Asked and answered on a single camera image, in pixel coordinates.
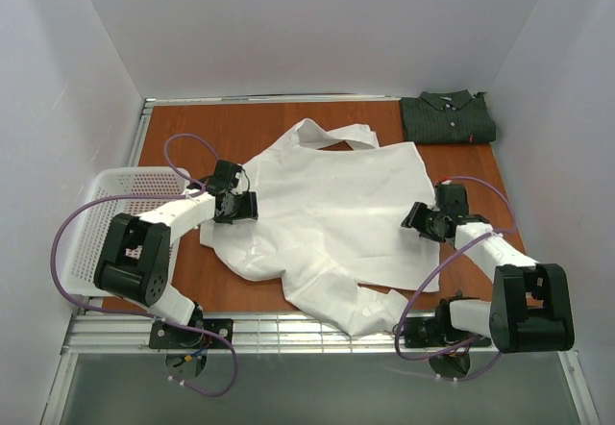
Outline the white long sleeve shirt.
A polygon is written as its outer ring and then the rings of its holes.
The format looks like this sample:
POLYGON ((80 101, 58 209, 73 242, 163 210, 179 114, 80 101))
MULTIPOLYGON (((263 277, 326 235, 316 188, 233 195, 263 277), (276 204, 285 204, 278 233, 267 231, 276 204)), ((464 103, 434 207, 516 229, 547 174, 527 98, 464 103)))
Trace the white long sleeve shirt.
POLYGON ((411 142, 304 119, 245 164, 258 219, 207 222, 200 241, 232 272, 280 279, 287 302, 351 336, 391 329, 406 292, 435 292, 440 247, 403 227, 434 191, 411 142))

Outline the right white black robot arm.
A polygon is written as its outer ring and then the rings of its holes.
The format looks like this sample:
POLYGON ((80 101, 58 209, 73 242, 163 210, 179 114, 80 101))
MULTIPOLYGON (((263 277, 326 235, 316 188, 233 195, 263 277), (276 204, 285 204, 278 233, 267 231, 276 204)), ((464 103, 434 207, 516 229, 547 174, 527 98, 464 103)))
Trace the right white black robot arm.
POLYGON ((397 336, 407 347, 461 348, 477 337, 504 354, 570 350, 575 330, 564 269, 530 258, 504 238, 504 231, 472 213, 466 180, 437 183, 434 205, 414 203, 402 225, 420 238, 448 244, 456 257, 467 257, 490 281, 491 298, 444 298, 429 318, 403 317, 397 336))

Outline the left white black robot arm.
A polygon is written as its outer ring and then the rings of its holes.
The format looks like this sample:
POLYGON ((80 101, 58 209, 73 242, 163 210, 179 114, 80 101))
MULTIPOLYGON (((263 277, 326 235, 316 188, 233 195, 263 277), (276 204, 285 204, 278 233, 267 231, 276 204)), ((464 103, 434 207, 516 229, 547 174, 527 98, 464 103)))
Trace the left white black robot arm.
POLYGON ((220 160, 211 175, 167 203, 138 215, 117 214, 102 246, 94 285, 166 323, 195 327, 203 313, 170 283, 171 247, 206 222, 256 220, 257 194, 239 186, 248 180, 241 165, 220 160))

